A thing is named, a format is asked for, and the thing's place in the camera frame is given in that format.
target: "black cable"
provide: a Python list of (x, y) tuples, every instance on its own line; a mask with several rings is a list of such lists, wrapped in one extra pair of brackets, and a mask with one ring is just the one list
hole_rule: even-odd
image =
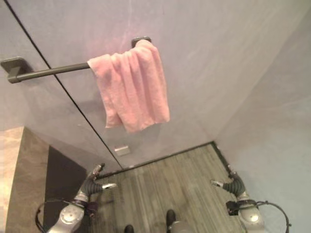
[(50, 203), (50, 202), (63, 202), (63, 203), (66, 203), (66, 204), (69, 204), (69, 205), (74, 205), (76, 207), (79, 207), (81, 209), (84, 209), (83, 207), (81, 207), (80, 205), (77, 205), (75, 203), (72, 203), (70, 201), (67, 201), (67, 200), (63, 200), (63, 199), (54, 199), (54, 200), (48, 200), (48, 201), (45, 201), (43, 203), (41, 203), (39, 205), (39, 207), (37, 208), (37, 211), (35, 213), (35, 225), (37, 226), (37, 228), (39, 229), (40, 232), (42, 233), (46, 233), (46, 231), (44, 230), (43, 228), (43, 225), (41, 224), (41, 222), (39, 221), (39, 218), (38, 218), (38, 215), (39, 213), (41, 212), (41, 207), (44, 206), (46, 203)]
[(290, 227), (292, 225), (290, 224), (290, 221), (289, 221), (285, 211), (279, 205), (271, 203), (271, 202), (268, 202), (267, 200), (266, 201), (257, 201), (256, 205), (257, 205), (257, 207), (262, 206), (262, 205), (272, 205), (275, 208), (277, 208), (278, 210), (280, 210), (283, 213), (283, 215), (285, 216), (285, 220), (286, 220), (286, 231), (285, 231), (285, 233), (289, 233), (290, 232)]

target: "towel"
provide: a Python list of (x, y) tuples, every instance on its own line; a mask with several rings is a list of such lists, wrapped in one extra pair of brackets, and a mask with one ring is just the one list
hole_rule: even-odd
[(152, 43), (140, 40), (123, 54), (106, 54), (87, 63), (104, 102), (106, 128), (124, 125), (132, 133), (170, 120), (162, 63)]

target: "wall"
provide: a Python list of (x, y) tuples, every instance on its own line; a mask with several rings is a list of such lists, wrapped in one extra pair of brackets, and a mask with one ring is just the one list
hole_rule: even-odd
[[(293, 233), (310, 229), (310, 29), (311, 10), (216, 140), (251, 197), (279, 204)], [(267, 232), (285, 232), (280, 212), (262, 210)]]
[(9, 0), (52, 67), (130, 49), (150, 36), (168, 83), (171, 121), (141, 133), (105, 129), (105, 113), (90, 70), (58, 75), (118, 160), (136, 165), (215, 139), (288, 36), (308, 0)]
[[(21, 56), (33, 69), (47, 69), (3, 1), (0, 34), (0, 60)], [(0, 77), (0, 131), (27, 126), (86, 169), (102, 162), (106, 171), (120, 169), (54, 76), (10, 84), (0, 67)]]

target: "towel bar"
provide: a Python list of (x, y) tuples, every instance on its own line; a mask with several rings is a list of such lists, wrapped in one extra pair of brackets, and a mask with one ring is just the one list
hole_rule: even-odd
[[(147, 36), (137, 37), (132, 40), (132, 47), (135, 47), (136, 43), (140, 40), (148, 40), (151, 42), (151, 39)], [(57, 67), (52, 69), (46, 69), (41, 71), (33, 72), (33, 69), (21, 57), (11, 58), (0, 62), (2, 68), (9, 74), (7, 79), (10, 83), (19, 83), (28, 79), (35, 79), (39, 77), (44, 77), (53, 74), (60, 74), (71, 72), (75, 70), (88, 69), (88, 63), (75, 64), (65, 67)]]

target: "robotic arm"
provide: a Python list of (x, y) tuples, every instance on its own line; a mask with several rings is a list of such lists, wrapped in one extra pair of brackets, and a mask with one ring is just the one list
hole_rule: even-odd
[(48, 231), (48, 233), (69, 233), (77, 230), (81, 224), (85, 211), (90, 209), (89, 206), (93, 204), (92, 202), (89, 202), (89, 197), (94, 193), (117, 186), (115, 183), (100, 185), (94, 182), (103, 167), (104, 164), (97, 165), (94, 170), (89, 173), (73, 201), (68, 202), (69, 205), (60, 212), (57, 223)]
[(228, 201), (226, 203), (227, 210), (231, 216), (239, 216), (239, 219), (247, 233), (263, 233), (264, 222), (257, 207), (257, 203), (251, 200), (245, 190), (244, 183), (238, 174), (233, 171), (230, 166), (229, 176), (233, 179), (230, 183), (222, 183), (211, 180), (214, 186), (223, 188), (224, 190), (236, 196), (237, 202)]

